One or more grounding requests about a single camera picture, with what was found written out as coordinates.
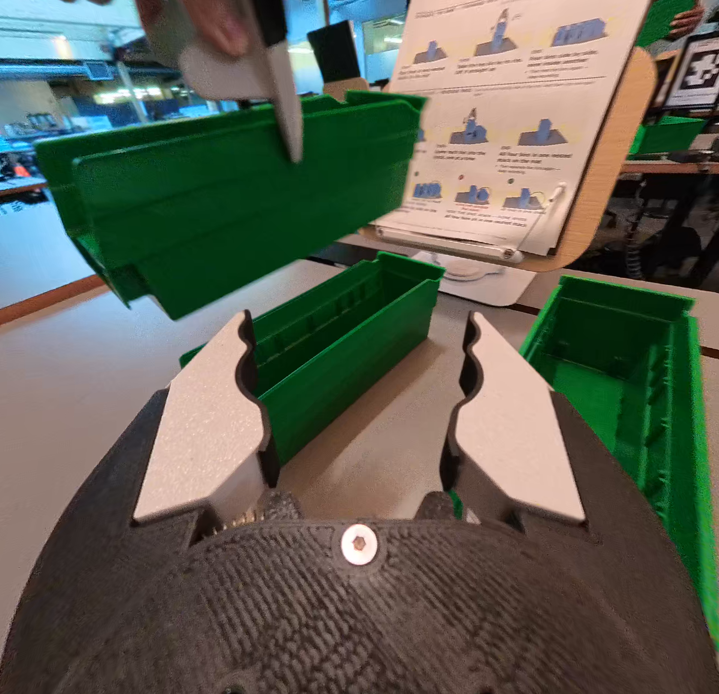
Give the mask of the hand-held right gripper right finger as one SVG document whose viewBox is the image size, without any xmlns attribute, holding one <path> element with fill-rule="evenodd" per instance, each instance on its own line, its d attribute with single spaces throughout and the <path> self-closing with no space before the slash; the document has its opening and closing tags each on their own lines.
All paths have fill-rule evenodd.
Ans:
<svg viewBox="0 0 719 694">
<path fill-rule="evenodd" d="M 553 390 L 481 312 L 470 312 L 453 408 L 439 460 L 442 487 L 464 518 L 508 522 L 527 512 L 580 526 L 585 509 Z"/>
</svg>

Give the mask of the background table black legs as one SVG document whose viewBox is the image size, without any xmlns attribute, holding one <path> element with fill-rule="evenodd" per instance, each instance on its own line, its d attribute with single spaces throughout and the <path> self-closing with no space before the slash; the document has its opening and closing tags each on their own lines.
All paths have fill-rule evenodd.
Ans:
<svg viewBox="0 0 719 694">
<path fill-rule="evenodd" d="M 703 186 L 718 185 L 718 162 L 631 160 L 625 163 L 613 195 L 633 194 L 639 202 L 625 228 L 625 272 L 629 278 L 652 279 L 656 270 L 678 257 L 679 232 L 685 226 Z M 647 213 L 646 203 L 656 199 L 675 201 L 676 206 L 649 245 L 638 243 L 635 233 Z"/>
</svg>

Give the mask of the green plastic bin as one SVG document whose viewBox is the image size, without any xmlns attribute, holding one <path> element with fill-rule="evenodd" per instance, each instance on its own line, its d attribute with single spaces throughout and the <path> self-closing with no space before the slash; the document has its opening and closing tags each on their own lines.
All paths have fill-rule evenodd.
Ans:
<svg viewBox="0 0 719 694">
<path fill-rule="evenodd" d="M 663 115 L 652 124 L 640 124 L 628 150 L 628 158 L 688 150 L 706 122 L 703 118 Z"/>
<path fill-rule="evenodd" d="M 695 300 L 562 276 L 519 352 L 572 406 L 660 518 L 718 650 L 718 583 Z"/>
<path fill-rule="evenodd" d="M 273 106 L 35 145 L 65 232 L 126 305 L 178 320 L 397 209 L 426 99 L 301 99 L 303 158 Z"/>
<path fill-rule="evenodd" d="M 427 339 L 442 267 L 380 252 L 252 319 L 278 467 Z"/>
<path fill-rule="evenodd" d="M 649 9 L 635 46 L 647 48 L 658 40 L 666 40 L 671 24 L 682 13 L 694 9 L 696 0 L 656 0 Z"/>
</svg>

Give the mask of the printed instruction sheet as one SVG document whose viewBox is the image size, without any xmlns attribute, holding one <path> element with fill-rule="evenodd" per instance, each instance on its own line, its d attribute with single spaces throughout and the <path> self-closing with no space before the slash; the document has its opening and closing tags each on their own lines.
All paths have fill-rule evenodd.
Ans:
<svg viewBox="0 0 719 694">
<path fill-rule="evenodd" d="M 426 99 L 384 236 L 556 247 L 652 0 L 410 0 L 390 82 Z M 517 246 L 559 182 L 553 222 Z"/>
</svg>

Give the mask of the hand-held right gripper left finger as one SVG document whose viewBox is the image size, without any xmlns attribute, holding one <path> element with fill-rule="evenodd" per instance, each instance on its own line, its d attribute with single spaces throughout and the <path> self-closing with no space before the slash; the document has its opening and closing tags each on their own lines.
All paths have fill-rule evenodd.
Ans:
<svg viewBox="0 0 719 694">
<path fill-rule="evenodd" d="M 257 383 L 251 313 L 234 315 L 169 384 L 133 519 L 202 510 L 234 526 L 275 488 L 280 457 Z"/>
</svg>

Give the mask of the black white marker sign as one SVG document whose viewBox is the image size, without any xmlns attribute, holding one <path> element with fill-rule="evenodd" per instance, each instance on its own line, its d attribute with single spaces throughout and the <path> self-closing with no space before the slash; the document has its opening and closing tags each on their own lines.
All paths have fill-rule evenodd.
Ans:
<svg viewBox="0 0 719 694">
<path fill-rule="evenodd" d="M 713 110 L 718 104 L 718 32 L 688 37 L 671 78 L 664 111 Z"/>
</svg>

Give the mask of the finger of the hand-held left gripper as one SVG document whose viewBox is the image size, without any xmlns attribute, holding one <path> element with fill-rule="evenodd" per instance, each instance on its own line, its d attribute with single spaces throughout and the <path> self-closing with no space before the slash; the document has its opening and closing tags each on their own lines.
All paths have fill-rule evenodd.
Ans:
<svg viewBox="0 0 719 694">
<path fill-rule="evenodd" d="M 195 93 L 211 101 L 271 99 L 273 90 L 265 60 L 252 52 L 230 58 L 191 42 L 178 56 L 184 80 Z"/>
<path fill-rule="evenodd" d="M 303 114 L 295 89 L 288 43 L 271 45 L 265 50 L 270 83 L 270 100 L 288 157 L 293 163 L 303 158 Z"/>
</svg>

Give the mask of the person's left hand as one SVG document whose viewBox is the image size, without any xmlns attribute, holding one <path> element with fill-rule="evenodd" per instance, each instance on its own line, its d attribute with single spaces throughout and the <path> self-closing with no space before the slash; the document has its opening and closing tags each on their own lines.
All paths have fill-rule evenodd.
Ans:
<svg viewBox="0 0 719 694">
<path fill-rule="evenodd" d="M 196 33 L 215 51 L 231 58 L 246 55 L 250 40 L 231 0 L 179 0 L 185 7 Z M 161 16 L 161 0 L 135 0 L 139 20 L 146 35 Z"/>
</svg>

